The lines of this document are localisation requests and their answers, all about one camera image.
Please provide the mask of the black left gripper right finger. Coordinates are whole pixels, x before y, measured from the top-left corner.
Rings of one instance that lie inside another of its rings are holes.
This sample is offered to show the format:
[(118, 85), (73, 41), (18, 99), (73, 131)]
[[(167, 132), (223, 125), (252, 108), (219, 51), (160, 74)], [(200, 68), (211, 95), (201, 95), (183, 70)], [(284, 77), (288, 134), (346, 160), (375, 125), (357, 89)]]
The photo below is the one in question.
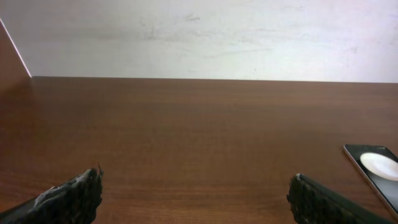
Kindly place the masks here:
[(298, 224), (391, 224), (303, 174), (291, 178), (287, 201)]

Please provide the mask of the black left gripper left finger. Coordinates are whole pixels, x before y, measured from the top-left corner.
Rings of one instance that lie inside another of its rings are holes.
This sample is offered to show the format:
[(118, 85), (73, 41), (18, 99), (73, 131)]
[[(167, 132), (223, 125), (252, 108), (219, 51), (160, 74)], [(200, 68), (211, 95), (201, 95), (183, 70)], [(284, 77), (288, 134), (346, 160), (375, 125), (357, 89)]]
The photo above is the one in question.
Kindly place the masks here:
[(92, 168), (1, 212), (1, 224), (90, 224), (102, 202), (103, 170)]

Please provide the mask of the black smartphone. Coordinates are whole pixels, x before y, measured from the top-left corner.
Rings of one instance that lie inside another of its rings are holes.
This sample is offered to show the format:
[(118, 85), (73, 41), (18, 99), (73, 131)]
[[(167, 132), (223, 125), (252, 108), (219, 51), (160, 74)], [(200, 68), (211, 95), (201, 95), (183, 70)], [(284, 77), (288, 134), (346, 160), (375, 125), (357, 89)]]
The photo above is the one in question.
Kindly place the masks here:
[(343, 149), (386, 208), (397, 218), (397, 156), (384, 146), (345, 144)]

